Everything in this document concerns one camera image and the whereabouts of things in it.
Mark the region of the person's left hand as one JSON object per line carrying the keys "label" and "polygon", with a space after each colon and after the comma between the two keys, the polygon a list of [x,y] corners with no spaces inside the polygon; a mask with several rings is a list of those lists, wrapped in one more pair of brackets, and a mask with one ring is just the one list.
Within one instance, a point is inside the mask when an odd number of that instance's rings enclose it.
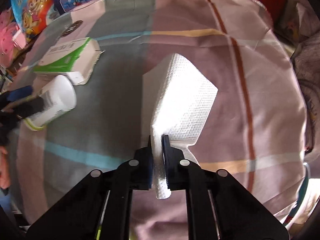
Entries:
{"label": "person's left hand", "polygon": [[7,189],[11,185],[8,152],[5,147],[1,146],[1,166],[0,166],[0,187]]}

